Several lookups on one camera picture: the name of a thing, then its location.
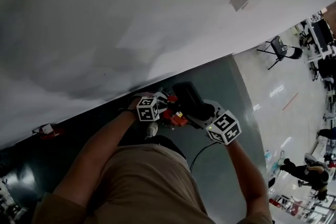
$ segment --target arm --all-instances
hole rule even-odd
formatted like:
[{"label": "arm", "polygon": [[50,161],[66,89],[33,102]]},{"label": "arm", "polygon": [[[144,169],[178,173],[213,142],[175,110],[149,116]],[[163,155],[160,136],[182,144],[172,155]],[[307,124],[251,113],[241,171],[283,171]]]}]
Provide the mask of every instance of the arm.
[{"label": "arm", "polygon": [[322,174],[324,172],[324,168],[322,166],[312,166],[312,167],[307,167],[308,170],[310,171],[318,171],[319,174]]},{"label": "arm", "polygon": [[236,140],[232,141],[226,148],[237,173],[241,192],[246,201],[246,216],[258,212],[270,216],[268,195],[261,173]]},{"label": "arm", "polygon": [[[134,100],[129,109],[138,102],[139,99]],[[132,112],[124,111],[91,137],[54,194],[86,208],[106,162],[136,119]]]}]

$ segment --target black cable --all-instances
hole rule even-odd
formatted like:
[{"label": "black cable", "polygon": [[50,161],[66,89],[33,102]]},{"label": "black cable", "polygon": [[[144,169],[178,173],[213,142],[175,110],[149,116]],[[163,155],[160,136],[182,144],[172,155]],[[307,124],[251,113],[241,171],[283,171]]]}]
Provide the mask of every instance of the black cable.
[{"label": "black cable", "polygon": [[219,144],[219,143],[218,143],[218,142],[212,142],[212,143],[208,144],[207,146],[205,146],[204,148],[202,148],[202,149],[200,150],[200,152],[197,153],[196,157],[194,158],[193,162],[191,163],[191,166],[190,166],[190,173],[192,173],[192,171],[193,171],[194,163],[195,163],[197,157],[199,156],[199,154],[202,153],[203,150],[205,150],[206,148],[208,148],[208,147],[210,147],[210,146],[212,146],[212,145],[215,145],[215,144]]}]

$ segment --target hand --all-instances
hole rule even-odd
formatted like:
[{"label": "hand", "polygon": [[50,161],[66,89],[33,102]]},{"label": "hand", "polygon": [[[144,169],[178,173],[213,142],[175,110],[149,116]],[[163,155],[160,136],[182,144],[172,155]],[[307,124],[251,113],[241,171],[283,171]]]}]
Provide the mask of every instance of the hand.
[{"label": "hand", "polygon": [[[153,94],[151,92],[141,92],[140,95],[142,97],[151,97]],[[132,103],[129,105],[128,109],[129,110],[134,110],[136,109],[137,105],[139,104],[141,100],[141,97],[135,97]]]}]

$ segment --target khaki shirt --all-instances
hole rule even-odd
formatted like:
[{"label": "khaki shirt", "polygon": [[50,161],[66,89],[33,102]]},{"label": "khaki shirt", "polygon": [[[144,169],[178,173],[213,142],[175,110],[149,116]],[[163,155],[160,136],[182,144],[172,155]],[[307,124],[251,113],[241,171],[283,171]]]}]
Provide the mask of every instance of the khaki shirt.
[{"label": "khaki shirt", "polygon": [[[35,224],[210,224],[184,158],[163,146],[119,147],[108,161],[87,209],[54,194],[37,206]],[[269,224],[255,214],[239,224]]]}]

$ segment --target white sneaker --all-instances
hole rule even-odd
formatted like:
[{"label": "white sneaker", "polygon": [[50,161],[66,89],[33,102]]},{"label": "white sneaker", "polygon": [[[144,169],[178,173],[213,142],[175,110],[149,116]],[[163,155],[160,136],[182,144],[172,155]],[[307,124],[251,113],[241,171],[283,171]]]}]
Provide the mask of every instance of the white sneaker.
[{"label": "white sneaker", "polygon": [[153,137],[156,136],[157,132],[158,132],[158,123],[156,121],[151,122],[148,127],[147,127],[147,136],[145,139],[149,138],[149,137]]}]

